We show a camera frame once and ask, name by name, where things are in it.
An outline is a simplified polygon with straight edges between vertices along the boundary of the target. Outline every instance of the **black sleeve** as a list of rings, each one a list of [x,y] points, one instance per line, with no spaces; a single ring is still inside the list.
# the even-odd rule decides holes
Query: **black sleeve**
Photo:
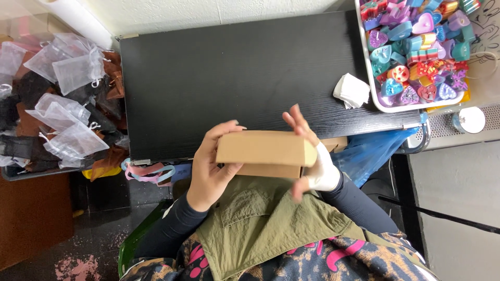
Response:
[[[134,258],[173,258],[182,243],[192,235],[207,216],[189,206],[184,193],[173,203],[164,218],[148,230],[135,249]]]
[[[398,232],[391,217],[342,172],[334,190],[320,193],[326,203],[344,213],[359,227],[374,234]]]

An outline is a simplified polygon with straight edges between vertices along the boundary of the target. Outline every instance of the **jar lid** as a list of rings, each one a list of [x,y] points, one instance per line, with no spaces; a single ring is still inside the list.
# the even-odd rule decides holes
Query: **jar lid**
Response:
[[[484,112],[475,106],[460,110],[458,120],[462,128],[471,134],[481,132],[486,124]]]

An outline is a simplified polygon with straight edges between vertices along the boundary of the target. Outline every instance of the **green chair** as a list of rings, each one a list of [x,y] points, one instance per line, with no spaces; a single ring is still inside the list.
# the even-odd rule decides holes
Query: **green chair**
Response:
[[[134,251],[136,250],[139,241],[143,238],[144,234],[153,226],[153,224],[165,213],[165,209],[172,205],[171,200],[162,200],[158,206],[137,226],[134,231],[121,243],[118,252],[118,276],[122,276],[129,269],[129,262],[134,258]]]

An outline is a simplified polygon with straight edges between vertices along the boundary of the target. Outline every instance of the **hand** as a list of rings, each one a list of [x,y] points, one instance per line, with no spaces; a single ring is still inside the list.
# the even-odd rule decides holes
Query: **hand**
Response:
[[[228,163],[223,168],[219,168],[216,155],[220,137],[244,129],[246,128],[238,126],[238,121],[231,120],[206,132],[203,142],[194,154],[191,186],[186,194],[187,202],[195,211],[208,210],[221,197],[229,181],[242,167],[241,163]]]
[[[308,140],[317,151],[314,166],[304,169],[304,175],[295,181],[291,188],[291,196],[297,203],[302,201],[302,194],[309,190],[332,191],[340,180],[340,171],[332,163],[330,153],[316,134],[309,128],[302,116],[299,105],[290,108],[290,113],[283,112],[283,119],[290,125],[297,136]]]

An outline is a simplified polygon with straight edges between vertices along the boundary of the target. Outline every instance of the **white tissue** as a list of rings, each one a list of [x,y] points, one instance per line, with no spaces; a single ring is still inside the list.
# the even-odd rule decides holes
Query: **white tissue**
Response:
[[[333,96],[344,101],[345,109],[357,109],[363,103],[368,103],[370,86],[347,73],[338,81]]]

